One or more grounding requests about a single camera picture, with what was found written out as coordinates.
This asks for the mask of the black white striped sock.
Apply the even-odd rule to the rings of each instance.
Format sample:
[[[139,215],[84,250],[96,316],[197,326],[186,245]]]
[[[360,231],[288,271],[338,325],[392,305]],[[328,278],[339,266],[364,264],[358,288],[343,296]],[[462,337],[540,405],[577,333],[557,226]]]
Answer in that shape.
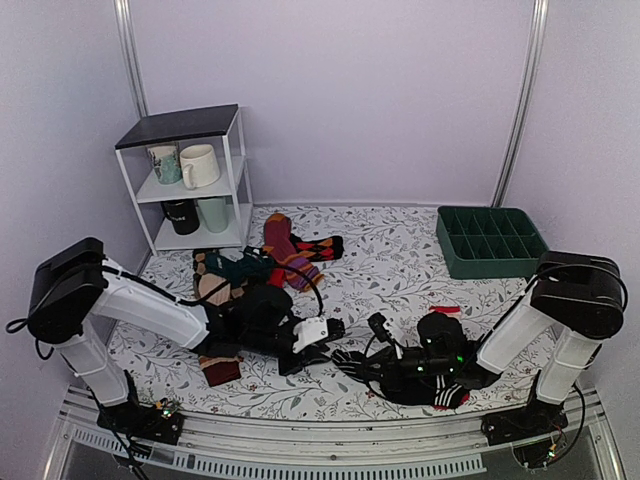
[[[367,357],[359,351],[334,350],[331,360],[347,377],[359,383],[371,380],[371,371]]]

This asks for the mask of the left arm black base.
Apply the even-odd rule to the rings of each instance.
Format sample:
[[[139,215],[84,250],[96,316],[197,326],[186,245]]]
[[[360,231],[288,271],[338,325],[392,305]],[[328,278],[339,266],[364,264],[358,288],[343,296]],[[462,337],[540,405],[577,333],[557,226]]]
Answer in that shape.
[[[152,406],[140,403],[133,378],[124,371],[128,395],[124,403],[99,406],[97,425],[128,438],[140,438],[176,446],[182,433],[184,416],[176,402],[163,398]]]

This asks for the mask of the teal patterned mug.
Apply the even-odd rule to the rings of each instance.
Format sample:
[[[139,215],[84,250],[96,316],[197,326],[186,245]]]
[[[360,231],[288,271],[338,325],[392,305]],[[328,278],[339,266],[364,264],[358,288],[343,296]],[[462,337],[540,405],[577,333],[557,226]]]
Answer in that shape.
[[[147,148],[152,169],[161,185],[172,185],[182,179],[179,148],[176,143],[152,145]]]

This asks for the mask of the pale green mug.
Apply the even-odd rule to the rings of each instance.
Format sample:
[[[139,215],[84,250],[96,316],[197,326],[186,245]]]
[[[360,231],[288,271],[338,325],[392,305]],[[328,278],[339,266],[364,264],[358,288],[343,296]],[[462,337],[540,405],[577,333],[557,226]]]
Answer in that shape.
[[[202,198],[197,201],[206,228],[221,233],[228,227],[227,203],[224,197]]]

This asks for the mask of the long red sock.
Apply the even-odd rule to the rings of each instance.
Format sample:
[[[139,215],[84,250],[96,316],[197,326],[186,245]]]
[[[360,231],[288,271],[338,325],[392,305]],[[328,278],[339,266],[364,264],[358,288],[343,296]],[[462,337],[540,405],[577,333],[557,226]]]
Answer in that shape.
[[[281,268],[274,268],[269,276],[268,285],[283,288],[286,283],[286,272]]]

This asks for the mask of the left metal corner post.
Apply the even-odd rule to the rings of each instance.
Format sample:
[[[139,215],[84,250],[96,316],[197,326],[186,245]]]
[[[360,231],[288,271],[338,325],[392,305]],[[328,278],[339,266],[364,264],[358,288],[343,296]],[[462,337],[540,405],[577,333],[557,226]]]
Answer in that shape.
[[[148,115],[148,105],[137,55],[130,2],[114,0],[113,4],[130,93],[138,117],[143,118]]]

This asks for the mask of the black sock white stripes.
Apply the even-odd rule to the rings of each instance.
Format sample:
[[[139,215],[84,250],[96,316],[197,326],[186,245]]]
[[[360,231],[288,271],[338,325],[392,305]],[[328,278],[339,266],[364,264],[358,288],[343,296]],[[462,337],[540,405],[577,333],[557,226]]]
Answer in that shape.
[[[404,406],[431,406],[437,410],[455,410],[470,399],[470,392],[463,386],[447,384],[444,375],[424,379],[407,379],[399,389],[380,387],[390,402]]]

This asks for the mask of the aluminium front rail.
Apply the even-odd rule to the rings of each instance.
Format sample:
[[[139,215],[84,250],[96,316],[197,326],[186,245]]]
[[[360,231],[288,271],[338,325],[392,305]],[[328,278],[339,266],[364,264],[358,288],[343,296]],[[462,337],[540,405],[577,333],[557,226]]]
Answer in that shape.
[[[199,379],[139,378],[143,400],[169,398],[184,415],[176,445],[141,458],[151,479],[626,479],[607,414],[583,384],[566,401],[560,458],[534,468],[550,435],[493,445],[482,418],[524,404],[528,381],[475,392],[462,407],[391,405],[339,378],[249,378],[211,388]]]

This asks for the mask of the black orange argyle sock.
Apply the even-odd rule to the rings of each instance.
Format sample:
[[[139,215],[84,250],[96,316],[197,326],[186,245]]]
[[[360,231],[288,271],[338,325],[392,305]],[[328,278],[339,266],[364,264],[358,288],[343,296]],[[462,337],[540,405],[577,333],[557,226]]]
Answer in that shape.
[[[291,234],[289,240],[297,253],[310,262],[324,262],[341,259],[344,254],[344,240],[341,236],[324,239],[303,240]]]

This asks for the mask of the cream ceramic mug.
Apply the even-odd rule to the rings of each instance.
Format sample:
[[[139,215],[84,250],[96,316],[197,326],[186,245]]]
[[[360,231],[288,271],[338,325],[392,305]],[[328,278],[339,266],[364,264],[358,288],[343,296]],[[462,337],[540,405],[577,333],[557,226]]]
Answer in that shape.
[[[188,190],[195,190],[215,183],[220,178],[220,168],[211,144],[191,145],[180,152],[183,182]]]

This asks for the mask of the right metal corner post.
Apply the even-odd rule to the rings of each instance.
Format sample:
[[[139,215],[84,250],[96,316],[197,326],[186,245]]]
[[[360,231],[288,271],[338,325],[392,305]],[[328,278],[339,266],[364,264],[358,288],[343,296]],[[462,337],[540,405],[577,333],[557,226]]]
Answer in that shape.
[[[533,2],[523,74],[506,150],[491,200],[493,208],[503,206],[515,171],[541,61],[548,11],[548,0],[535,0]]]

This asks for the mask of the maroon purple striped sock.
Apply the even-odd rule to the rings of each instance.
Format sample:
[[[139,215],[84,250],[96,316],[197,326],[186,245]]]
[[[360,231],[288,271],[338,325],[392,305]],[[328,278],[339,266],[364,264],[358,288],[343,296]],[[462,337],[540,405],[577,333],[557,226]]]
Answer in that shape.
[[[314,285],[317,285],[324,275],[305,257],[296,252],[289,240],[291,234],[291,221],[281,213],[270,215],[264,225],[263,251],[268,254],[278,265],[293,267],[308,277]],[[285,270],[286,283],[297,291],[311,289],[306,280],[295,272]]]

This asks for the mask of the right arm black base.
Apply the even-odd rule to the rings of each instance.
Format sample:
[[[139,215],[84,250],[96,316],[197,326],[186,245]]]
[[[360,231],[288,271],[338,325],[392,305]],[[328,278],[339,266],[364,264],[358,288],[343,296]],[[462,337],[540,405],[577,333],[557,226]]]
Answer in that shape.
[[[524,406],[483,416],[481,432],[490,446],[526,440],[515,446],[512,453],[520,466],[537,470],[564,456],[568,446],[564,433],[567,426],[564,403],[543,402],[532,390]]]

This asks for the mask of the dark teal sock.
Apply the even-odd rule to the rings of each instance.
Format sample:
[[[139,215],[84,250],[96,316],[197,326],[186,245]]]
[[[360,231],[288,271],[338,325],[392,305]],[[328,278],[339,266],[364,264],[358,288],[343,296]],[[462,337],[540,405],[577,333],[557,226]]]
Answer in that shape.
[[[207,251],[204,265],[207,273],[228,280],[231,288],[236,289],[244,284],[265,284],[271,277],[275,261],[261,249],[247,246],[238,260],[229,259],[217,250]]]

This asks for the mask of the floral white table mat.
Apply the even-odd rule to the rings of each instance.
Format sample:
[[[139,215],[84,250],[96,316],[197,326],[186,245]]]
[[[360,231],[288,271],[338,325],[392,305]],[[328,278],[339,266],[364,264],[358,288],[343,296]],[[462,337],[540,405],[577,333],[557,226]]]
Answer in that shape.
[[[287,207],[304,239],[339,235],[342,258],[325,262],[317,292],[294,292],[295,311],[323,311],[346,327],[342,350],[373,352],[368,318],[381,313],[416,344],[416,326],[432,306],[457,306],[467,336],[488,331],[516,300],[521,279],[454,280],[436,235],[437,213],[410,207]],[[274,359],[249,353],[238,380],[210,386],[195,355],[169,340],[120,323],[109,345],[112,358],[132,375],[144,402],[178,401],[188,411],[293,421],[383,421],[435,417],[429,406],[399,406],[377,397],[332,364],[295,375],[279,374]]]

